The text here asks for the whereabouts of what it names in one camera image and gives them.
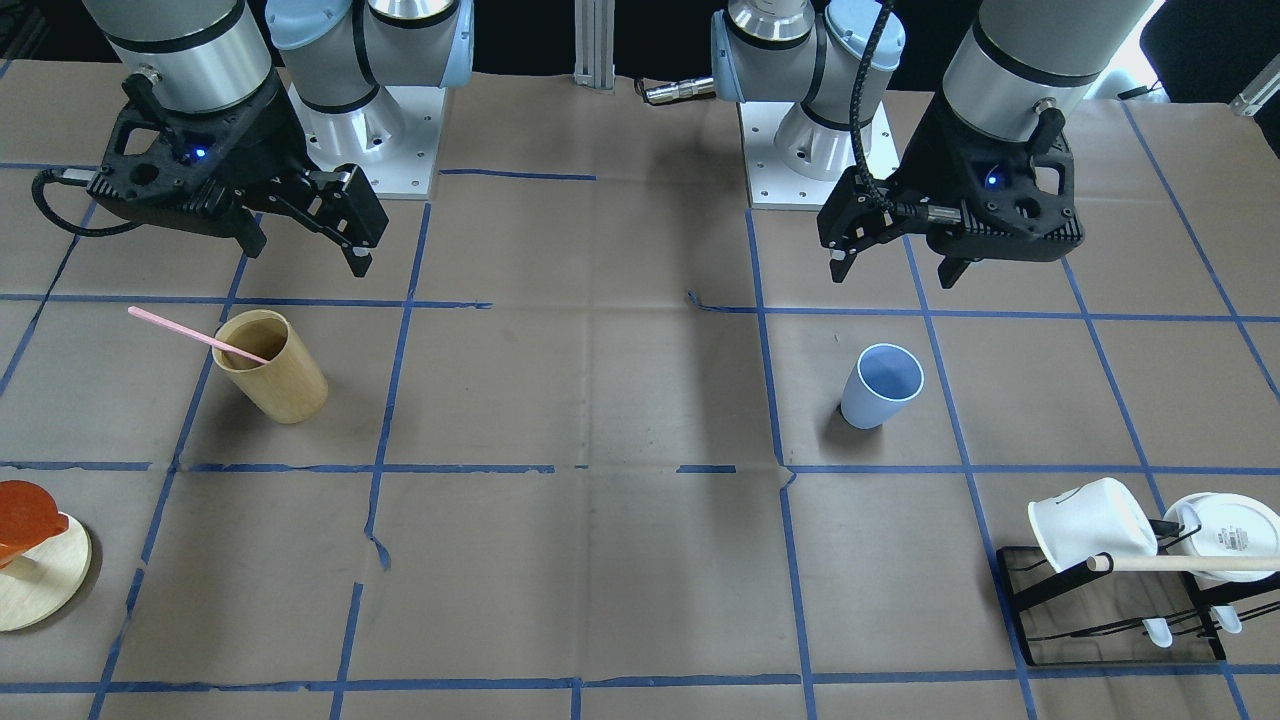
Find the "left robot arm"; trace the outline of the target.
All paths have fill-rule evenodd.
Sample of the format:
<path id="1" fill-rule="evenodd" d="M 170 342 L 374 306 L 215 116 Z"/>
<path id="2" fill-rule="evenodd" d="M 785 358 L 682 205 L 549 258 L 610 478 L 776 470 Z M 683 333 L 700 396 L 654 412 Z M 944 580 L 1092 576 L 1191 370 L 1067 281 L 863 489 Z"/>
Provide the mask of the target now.
<path id="1" fill-rule="evenodd" d="M 891 1 L 731 1 L 710 23 L 716 94 L 791 102 L 851 156 L 817 218 L 833 282 L 867 250 L 920 234 L 951 288 L 984 260 L 1055 263 L 1085 233 L 1065 126 L 1144 1 L 983 1 L 883 179 L 870 123 L 908 46 Z"/>

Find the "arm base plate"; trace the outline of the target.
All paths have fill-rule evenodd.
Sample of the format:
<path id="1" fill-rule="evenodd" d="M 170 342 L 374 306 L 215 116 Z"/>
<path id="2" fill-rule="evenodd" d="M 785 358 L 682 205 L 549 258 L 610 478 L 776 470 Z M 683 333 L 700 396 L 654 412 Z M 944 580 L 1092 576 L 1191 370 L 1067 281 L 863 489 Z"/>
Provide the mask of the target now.
<path id="1" fill-rule="evenodd" d="M 317 167 L 360 167 L 380 199 L 430 197 L 447 88 L 383 87 L 362 108 L 337 114 L 306 106 L 294 88 L 288 95 Z"/>
<path id="2" fill-rule="evenodd" d="M 818 211 L 847 167 L 854 141 L 812 119 L 797 102 L 740 102 L 749 205 Z"/>

